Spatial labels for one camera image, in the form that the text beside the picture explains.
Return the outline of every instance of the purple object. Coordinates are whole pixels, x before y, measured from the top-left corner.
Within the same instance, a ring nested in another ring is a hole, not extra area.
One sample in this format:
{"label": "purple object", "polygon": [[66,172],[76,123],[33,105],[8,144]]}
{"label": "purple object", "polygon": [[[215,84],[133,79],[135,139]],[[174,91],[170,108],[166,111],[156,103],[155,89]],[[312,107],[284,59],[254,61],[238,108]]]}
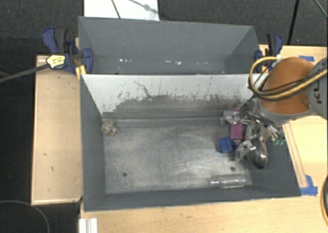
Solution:
{"label": "purple object", "polygon": [[243,126],[242,124],[232,124],[230,126],[230,139],[241,140],[243,139]]}

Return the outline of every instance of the scratched metal surface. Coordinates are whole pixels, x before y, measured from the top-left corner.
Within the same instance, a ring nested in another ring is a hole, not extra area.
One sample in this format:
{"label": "scratched metal surface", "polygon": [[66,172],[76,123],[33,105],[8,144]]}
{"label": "scratched metal surface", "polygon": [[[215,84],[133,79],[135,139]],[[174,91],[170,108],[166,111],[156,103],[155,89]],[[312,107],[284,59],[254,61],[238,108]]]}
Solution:
{"label": "scratched metal surface", "polygon": [[250,185],[231,154],[215,150],[219,125],[122,128],[104,136],[106,193]]}

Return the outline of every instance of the dark floor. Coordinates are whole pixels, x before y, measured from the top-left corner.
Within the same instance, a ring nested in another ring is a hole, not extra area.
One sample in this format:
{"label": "dark floor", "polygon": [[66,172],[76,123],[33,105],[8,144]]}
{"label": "dark floor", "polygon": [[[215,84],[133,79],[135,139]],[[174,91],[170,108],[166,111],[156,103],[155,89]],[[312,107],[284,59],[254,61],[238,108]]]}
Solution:
{"label": "dark floor", "polygon": [[[16,73],[35,66],[37,53],[47,52],[40,35],[50,26],[66,27],[70,38],[77,36],[77,16],[83,14],[83,0],[0,2],[0,71]],[[259,42],[264,44],[270,31],[278,32],[287,41],[294,2],[158,0],[158,6],[161,20],[252,25]],[[327,12],[327,0],[318,2]],[[327,18],[313,0],[300,2],[292,44],[327,45]],[[47,232],[45,220],[37,210],[1,202],[29,202],[33,81],[30,75],[0,84],[0,232]],[[77,205],[42,207],[42,211],[52,233],[77,231]]]}

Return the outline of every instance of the blue tape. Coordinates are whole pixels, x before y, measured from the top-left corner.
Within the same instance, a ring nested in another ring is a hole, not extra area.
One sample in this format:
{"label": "blue tape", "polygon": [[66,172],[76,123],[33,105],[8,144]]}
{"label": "blue tape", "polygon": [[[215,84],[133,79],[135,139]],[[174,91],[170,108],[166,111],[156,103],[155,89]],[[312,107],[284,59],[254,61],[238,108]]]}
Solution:
{"label": "blue tape", "polygon": [[315,62],[313,56],[303,56],[303,55],[300,55],[299,57],[300,57],[301,59],[304,59],[304,60],[308,61],[308,62]]}
{"label": "blue tape", "polygon": [[307,184],[309,186],[306,188],[300,188],[301,195],[316,196],[318,194],[318,187],[313,185],[312,178],[310,176],[308,176],[307,174],[305,176],[306,176]]}

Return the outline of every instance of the wooden board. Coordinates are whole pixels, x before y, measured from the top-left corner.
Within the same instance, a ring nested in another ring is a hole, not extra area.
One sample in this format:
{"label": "wooden board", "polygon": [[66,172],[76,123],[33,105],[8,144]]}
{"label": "wooden board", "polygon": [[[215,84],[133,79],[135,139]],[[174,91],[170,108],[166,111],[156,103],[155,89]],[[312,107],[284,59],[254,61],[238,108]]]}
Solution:
{"label": "wooden board", "polygon": [[[45,63],[38,56],[37,65]],[[32,205],[77,202],[82,196],[78,80],[46,69],[35,80]]]}
{"label": "wooden board", "polygon": [[[326,48],[285,46],[282,56],[327,55]],[[36,76],[32,204],[77,202],[82,195],[76,76],[45,70]],[[321,192],[327,175],[327,121],[290,123],[302,167]],[[196,206],[81,213],[98,232],[325,232],[319,196]]]}

